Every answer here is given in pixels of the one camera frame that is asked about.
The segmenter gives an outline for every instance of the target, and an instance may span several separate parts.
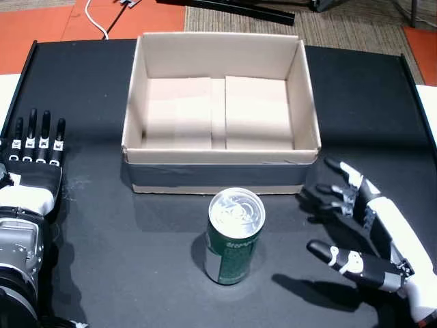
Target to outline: cardboard box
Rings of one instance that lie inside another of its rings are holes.
[[[135,192],[297,193],[320,146],[297,36],[138,38],[122,140]]]

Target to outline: black cable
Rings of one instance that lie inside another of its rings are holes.
[[[117,17],[115,17],[114,21],[111,23],[111,25],[109,25],[108,29],[107,29],[107,33],[109,33],[110,30],[112,30],[112,28],[114,27],[114,25],[116,24],[116,22],[119,20],[119,18],[122,16],[124,10],[126,10],[126,8],[128,7],[129,1],[126,1],[125,3],[123,3],[123,8],[120,10],[120,12],[118,13]]]
[[[313,3],[312,0],[308,2],[293,2],[287,0],[257,0],[257,1],[242,1],[244,3],[250,3],[255,5],[297,5],[300,7],[310,7]]]

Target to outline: black table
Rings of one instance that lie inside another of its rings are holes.
[[[42,300],[99,328],[408,327],[404,302],[358,291],[305,249],[312,238],[360,249],[361,238],[312,223],[293,195],[262,197],[266,227],[248,279],[224,287],[206,277],[211,197],[134,194],[122,165],[134,45],[37,44],[29,58],[10,122],[33,106],[67,122],[59,260]],[[395,200],[435,264],[435,163],[402,58],[312,46],[307,55],[321,157],[356,166]],[[321,161],[308,177],[316,180],[341,183]]]

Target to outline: white cable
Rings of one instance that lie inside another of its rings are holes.
[[[103,27],[101,27],[89,14],[88,7],[89,7],[90,3],[91,3],[91,0],[88,0],[87,4],[85,5],[85,14],[87,15],[87,17],[88,17],[89,21],[92,23],[92,25],[94,25],[99,30],[101,30],[102,33],[104,34],[104,38],[109,40],[108,32]]]

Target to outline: white surface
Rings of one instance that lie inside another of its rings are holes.
[[[416,85],[423,108],[431,127],[432,136],[437,143],[437,87],[428,85]]]
[[[3,128],[20,74],[0,75],[0,128]]]

